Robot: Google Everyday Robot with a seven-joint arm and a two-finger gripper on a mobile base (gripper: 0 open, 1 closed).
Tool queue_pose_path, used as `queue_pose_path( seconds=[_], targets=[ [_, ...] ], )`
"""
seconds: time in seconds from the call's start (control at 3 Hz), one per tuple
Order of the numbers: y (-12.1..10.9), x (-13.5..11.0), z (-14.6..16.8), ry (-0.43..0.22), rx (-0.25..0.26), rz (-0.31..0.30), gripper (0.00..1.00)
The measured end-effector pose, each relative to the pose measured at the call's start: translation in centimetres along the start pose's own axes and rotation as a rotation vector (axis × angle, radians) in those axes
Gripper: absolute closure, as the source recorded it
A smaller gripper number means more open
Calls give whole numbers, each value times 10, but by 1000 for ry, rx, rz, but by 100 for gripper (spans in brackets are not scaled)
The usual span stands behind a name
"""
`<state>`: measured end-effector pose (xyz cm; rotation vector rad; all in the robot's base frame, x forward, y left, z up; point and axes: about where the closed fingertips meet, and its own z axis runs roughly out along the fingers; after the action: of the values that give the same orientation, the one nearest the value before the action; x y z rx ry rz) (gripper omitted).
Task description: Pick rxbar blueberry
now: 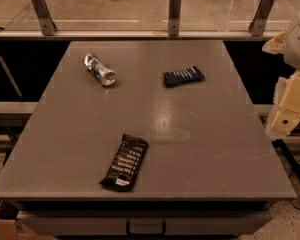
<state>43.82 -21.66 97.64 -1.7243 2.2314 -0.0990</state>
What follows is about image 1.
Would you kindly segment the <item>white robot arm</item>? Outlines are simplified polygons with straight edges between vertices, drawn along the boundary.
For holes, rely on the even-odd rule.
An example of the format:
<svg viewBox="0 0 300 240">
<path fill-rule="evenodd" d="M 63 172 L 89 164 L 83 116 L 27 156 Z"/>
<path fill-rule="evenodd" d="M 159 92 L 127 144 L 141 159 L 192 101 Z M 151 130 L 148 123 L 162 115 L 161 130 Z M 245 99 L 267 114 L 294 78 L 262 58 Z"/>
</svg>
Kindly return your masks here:
<svg viewBox="0 0 300 240">
<path fill-rule="evenodd" d="M 282 54 L 284 62 L 295 68 L 289 78 L 280 77 L 275 85 L 274 105 L 265 124 L 266 135 L 275 139 L 289 135 L 300 123 L 300 13 L 262 50 Z"/>
</svg>

